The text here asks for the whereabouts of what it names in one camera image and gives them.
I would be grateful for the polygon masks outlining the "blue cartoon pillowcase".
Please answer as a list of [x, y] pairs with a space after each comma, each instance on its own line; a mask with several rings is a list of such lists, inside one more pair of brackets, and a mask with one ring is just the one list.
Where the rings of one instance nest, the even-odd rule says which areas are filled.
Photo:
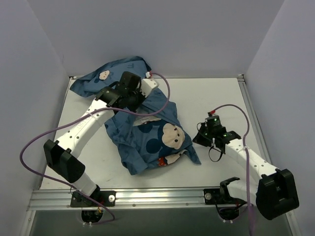
[[[142, 57], [119, 59], [77, 79], [70, 89], [81, 97], [93, 96], [103, 87], [119, 81], [125, 71], [145, 78], [151, 68]], [[201, 163], [190, 136], [178, 120], [176, 104], [166, 100], [157, 88], [138, 109], [143, 117], [156, 116], [160, 118], [158, 121], [133, 126], [136, 116], [118, 112], [104, 124], [109, 138], [118, 148], [122, 165], [131, 175], [170, 165], [183, 154], [192, 163]]]

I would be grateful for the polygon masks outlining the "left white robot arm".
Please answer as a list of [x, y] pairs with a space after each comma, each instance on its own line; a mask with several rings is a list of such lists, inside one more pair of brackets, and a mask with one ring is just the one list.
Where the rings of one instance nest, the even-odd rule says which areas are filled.
[[150, 93], [158, 87], [152, 78], [124, 72], [121, 79], [103, 87], [95, 96], [80, 121], [55, 141], [44, 144], [48, 167], [82, 192], [82, 201], [94, 206], [99, 201], [100, 188], [86, 174], [86, 167], [78, 160], [91, 137], [111, 119], [119, 109], [135, 112]]

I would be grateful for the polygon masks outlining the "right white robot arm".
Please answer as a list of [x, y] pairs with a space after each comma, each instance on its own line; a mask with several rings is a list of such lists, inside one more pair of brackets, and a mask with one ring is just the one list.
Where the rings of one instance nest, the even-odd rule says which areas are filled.
[[219, 191], [208, 199], [212, 204], [251, 202], [267, 220], [300, 206], [294, 176], [265, 161], [244, 144], [243, 138], [221, 125], [219, 116], [210, 116], [197, 125], [193, 142], [217, 149], [221, 156], [236, 161], [253, 181], [231, 177], [220, 182]]

